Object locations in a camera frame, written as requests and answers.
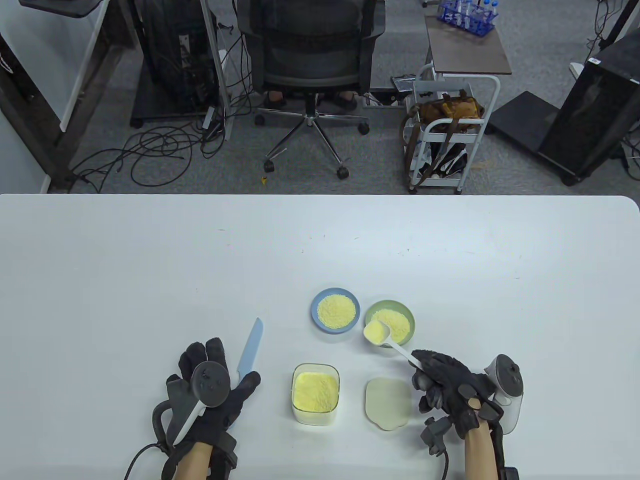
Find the person's right hand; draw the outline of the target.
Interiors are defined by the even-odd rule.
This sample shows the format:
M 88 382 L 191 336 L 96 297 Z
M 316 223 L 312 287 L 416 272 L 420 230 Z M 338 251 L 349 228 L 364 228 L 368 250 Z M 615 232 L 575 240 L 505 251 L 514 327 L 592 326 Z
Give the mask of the person's right hand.
M 412 377 L 416 390 L 424 391 L 418 409 L 445 412 L 460 439 L 480 427 L 480 420 L 496 426 L 505 413 L 491 397 L 496 386 L 487 374 L 476 374 L 461 361 L 434 350 L 416 349 L 411 353 L 420 361 Z

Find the person's left hand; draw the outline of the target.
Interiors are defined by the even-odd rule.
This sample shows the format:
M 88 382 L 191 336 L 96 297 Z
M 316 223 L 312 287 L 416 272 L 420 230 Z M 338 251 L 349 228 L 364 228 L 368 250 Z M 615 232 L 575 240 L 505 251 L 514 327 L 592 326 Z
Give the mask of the person's left hand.
M 166 381 L 173 414 L 166 439 L 175 448 L 197 442 L 215 446 L 240 416 L 261 376 L 251 371 L 231 388 L 226 352 L 218 337 L 189 345 L 180 355 L 178 368 L 180 375 Z

